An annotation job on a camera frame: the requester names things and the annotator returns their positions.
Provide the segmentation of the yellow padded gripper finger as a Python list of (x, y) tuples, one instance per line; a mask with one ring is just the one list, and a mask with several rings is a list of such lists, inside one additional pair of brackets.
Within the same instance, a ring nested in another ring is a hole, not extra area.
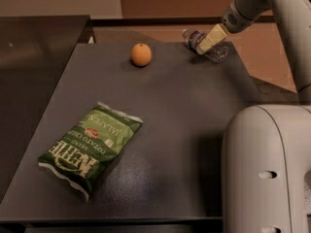
[(227, 36), (227, 29), (222, 23), (216, 24), (212, 30), (204, 36), (196, 47), (198, 54), (204, 54), (214, 46), (222, 42)]

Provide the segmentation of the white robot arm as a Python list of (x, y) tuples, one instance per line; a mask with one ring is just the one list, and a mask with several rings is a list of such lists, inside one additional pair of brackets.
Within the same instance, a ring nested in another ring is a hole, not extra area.
[(222, 149), (224, 233), (309, 233), (304, 178), (311, 171), (311, 4), (233, 0), (199, 46), (205, 52), (272, 11), (294, 76), (296, 105), (256, 105), (228, 124)]

